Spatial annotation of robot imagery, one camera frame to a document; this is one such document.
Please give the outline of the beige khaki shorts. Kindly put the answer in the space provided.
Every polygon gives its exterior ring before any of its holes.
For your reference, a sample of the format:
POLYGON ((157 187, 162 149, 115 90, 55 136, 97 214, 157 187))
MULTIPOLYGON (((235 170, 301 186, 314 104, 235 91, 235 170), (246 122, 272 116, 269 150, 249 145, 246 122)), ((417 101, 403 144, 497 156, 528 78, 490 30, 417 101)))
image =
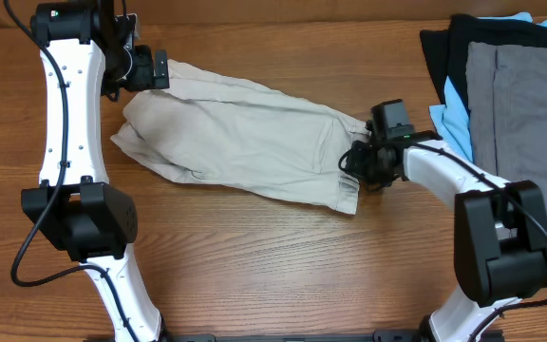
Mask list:
POLYGON ((360 185, 338 162, 366 124, 246 79, 170 60, 169 86, 138 93, 111 140, 177 183, 234 187, 353 215, 360 185))

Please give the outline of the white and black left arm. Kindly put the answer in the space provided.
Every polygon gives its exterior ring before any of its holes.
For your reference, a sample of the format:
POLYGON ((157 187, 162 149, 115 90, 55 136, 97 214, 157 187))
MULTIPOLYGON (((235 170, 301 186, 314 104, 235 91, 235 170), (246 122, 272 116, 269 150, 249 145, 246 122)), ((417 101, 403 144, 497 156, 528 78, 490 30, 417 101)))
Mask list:
POLYGON ((101 101, 169 86, 167 55, 139 43, 139 19, 108 0, 38 5, 25 34, 47 86, 47 139, 35 188, 21 193, 31 233, 67 253, 97 289, 117 341, 166 341, 136 261, 134 201, 104 166, 101 101))

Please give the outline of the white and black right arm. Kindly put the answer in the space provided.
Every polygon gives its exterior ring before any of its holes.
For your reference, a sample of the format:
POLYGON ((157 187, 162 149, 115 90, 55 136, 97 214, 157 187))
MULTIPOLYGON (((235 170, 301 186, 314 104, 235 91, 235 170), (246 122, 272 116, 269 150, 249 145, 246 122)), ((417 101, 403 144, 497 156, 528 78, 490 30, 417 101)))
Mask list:
POLYGON ((381 190, 397 179, 428 189, 454 213, 458 286, 414 330, 379 330, 385 341, 501 341, 492 323, 509 311, 547 306, 547 211, 530 180, 493 176, 456 155, 431 130, 418 132, 402 100, 380 103, 340 169, 381 190))

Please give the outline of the light blue folded garment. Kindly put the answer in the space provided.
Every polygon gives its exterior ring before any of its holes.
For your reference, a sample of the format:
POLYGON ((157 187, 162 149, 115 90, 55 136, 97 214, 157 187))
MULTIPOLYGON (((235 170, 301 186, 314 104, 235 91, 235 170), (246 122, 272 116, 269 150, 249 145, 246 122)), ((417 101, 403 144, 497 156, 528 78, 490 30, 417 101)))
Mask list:
MULTIPOLYGON (((520 20, 534 23, 531 15, 522 12, 509 17, 477 17, 479 19, 493 20, 520 20)), ((537 25, 547 27, 547 20, 537 25)), ((451 148, 460 156, 475 163, 473 145, 470 133, 470 110, 468 104, 464 105, 459 94, 450 81, 444 84, 444 95, 446 102, 433 105, 429 108, 430 117, 438 133, 451 148)))

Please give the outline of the black folded garment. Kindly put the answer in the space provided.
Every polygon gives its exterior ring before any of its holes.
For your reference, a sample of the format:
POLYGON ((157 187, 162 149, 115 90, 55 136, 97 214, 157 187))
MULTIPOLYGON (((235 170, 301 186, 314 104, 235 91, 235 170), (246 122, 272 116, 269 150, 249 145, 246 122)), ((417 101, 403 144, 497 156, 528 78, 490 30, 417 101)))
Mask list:
POLYGON ((515 19, 479 19, 455 14, 447 29, 424 29, 420 39, 426 66, 441 102, 446 102, 444 84, 450 81, 462 103, 467 105, 466 64, 470 43, 547 48, 547 27, 515 19))

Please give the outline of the grey folded garment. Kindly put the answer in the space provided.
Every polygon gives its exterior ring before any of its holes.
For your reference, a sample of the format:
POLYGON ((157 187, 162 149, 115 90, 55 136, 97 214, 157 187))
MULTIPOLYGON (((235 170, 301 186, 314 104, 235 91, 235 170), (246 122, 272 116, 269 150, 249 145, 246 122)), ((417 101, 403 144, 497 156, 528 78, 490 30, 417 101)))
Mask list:
POLYGON ((547 210, 547 47, 472 43, 466 81, 476 165, 533 181, 547 210))

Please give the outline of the brown cardboard backdrop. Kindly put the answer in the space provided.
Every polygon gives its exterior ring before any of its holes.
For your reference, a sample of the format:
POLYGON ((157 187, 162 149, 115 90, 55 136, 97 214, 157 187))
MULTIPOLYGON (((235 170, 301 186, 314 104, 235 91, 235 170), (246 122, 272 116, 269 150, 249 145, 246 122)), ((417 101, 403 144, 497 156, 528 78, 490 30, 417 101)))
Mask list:
POLYGON ((442 20, 455 13, 547 17, 547 0, 127 0, 145 25, 442 20))

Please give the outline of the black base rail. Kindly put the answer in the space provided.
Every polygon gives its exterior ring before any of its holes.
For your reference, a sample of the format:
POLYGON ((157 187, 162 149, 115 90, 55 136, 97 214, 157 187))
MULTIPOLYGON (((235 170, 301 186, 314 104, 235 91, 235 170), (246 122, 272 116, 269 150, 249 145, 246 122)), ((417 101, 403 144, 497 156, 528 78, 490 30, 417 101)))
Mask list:
POLYGON ((164 341, 172 342, 411 342, 416 341, 413 330, 387 330, 369 334, 319 334, 319 335, 262 335, 214 336, 212 334, 180 335, 164 341))

